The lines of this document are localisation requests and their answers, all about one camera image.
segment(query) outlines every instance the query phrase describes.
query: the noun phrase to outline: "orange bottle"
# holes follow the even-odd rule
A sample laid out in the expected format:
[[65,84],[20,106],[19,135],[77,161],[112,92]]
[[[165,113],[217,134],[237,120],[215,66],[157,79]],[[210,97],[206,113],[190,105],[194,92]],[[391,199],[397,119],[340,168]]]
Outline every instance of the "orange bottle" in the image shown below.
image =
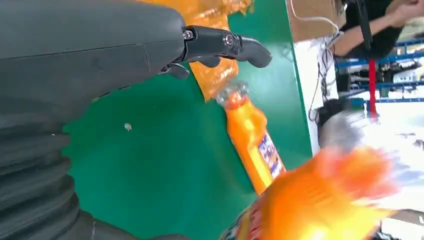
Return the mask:
[[355,201],[372,197],[369,193],[393,193],[394,185],[383,181],[388,163],[376,151],[363,148],[329,166],[329,159],[337,156],[329,153],[323,150],[300,168],[282,174],[220,240],[366,239],[391,212]]
[[216,100],[225,108],[228,134],[260,195],[286,171],[268,134],[267,117],[252,104],[245,83],[228,84]]

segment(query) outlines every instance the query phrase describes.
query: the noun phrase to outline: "blurry orange object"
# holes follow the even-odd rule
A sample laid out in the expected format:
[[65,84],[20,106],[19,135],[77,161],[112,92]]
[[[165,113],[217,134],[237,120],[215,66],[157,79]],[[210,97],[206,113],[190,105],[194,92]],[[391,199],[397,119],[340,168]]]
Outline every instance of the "blurry orange object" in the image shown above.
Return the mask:
[[[187,25],[230,30],[228,15],[246,13],[253,0],[141,0],[177,10]],[[221,59],[217,67],[209,68],[199,62],[190,63],[205,101],[213,98],[230,79],[237,76],[239,66],[235,60]]]
[[[331,168],[327,163],[334,159],[346,163],[342,167],[343,173],[325,171],[330,175],[324,177],[323,169]],[[358,178],[358,168],[348,171],[353,165],[365,167],[369,159],[372,159],[374,167],[362,169],[362,175],[370,182]],[[366,190],[378,186],[386,178],[386,162],[372,149],[355,149],[345,156],[322,150],[300,168],[281,174],[220,239],[365,239],[374,230],[375,223],[391,212],[354,203],[358,199],[353,197],[352,187]]]
[[228,134],[260,195],[286,171],[268,134],[267,117],[252,104],[245,84],[227,85],[216,100],[225,108]]

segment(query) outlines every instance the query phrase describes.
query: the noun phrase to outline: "yellow plastic bag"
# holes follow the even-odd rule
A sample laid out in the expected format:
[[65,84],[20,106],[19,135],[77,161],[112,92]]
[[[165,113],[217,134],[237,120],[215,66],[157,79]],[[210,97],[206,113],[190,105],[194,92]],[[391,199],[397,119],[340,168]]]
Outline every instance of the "yellow plastic bag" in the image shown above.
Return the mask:
[[[187,25],[230,30],[228,15],[238,11],[245,14],[253,0],[142,0],[142,2],[159,4],[177,10]],[[221,59],[217,67],[209,68],[199,62],[190,63],[197,83],[207,102],[228,81],[237,76],[237,61]]]

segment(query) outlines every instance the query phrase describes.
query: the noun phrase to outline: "plastic bottle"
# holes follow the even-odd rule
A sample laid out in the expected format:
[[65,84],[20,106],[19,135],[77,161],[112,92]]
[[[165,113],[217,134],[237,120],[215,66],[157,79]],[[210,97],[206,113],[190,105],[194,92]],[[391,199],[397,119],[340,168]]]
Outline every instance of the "plastic bottle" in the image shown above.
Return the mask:
[[258,195],[286,171],[267,131],[267,117],[248,96],[245,83],[230,83],[217,95],[225,108],[228,134]]
[[[344,161],[352,164],[375,157],[372,150],[362,149],[353,151]],[[348,191],[322,176],[328,158],[333,158],[333,152],[322,151],[300,168],[277,178],[220,240],[364,239],[390,211],[354,204],[356,199]],[[351,181],[354,184],[348,186],[363,184],[355,177]]]
[[220,240],[366,239],[424,189],[424,152],[389,132],[363,113],[332,117],[321,152],[280,175]]

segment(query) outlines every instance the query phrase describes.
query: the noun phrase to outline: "person's arm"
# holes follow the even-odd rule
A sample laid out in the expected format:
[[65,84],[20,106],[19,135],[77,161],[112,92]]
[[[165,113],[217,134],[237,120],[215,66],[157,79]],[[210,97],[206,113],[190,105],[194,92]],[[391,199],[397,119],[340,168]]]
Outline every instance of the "person's arm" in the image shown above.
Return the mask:
[[[406,21],[420,16],[424,16],[424,0],[394,0],[387,7],[384,16],[369,22],[371,34],[374,36],[386,31],[386,34],[383,34],[380,39],[384,41],[390,37],[395,37],[396,39],[388,39],[388,43],[395,43],[401,31],[399,27],[402,27]],[[345,31],[344,35],[339,37],[331,49],[335,55],[345,56],[363,41],[361,27],[356,26]]]
[[[375,20],[369,22],[371,28],[371,34],[375,35],[382,30],[394,25],[398,22],[394,14],[386,14],[382,17],[379,17]],[[362,30],[360,26],[353,27],[344,32],[342,36],[334,43],[334,54],[337,56],[345,56],[348,54],[354,47],[358,46],[364,41],[362,35]]]

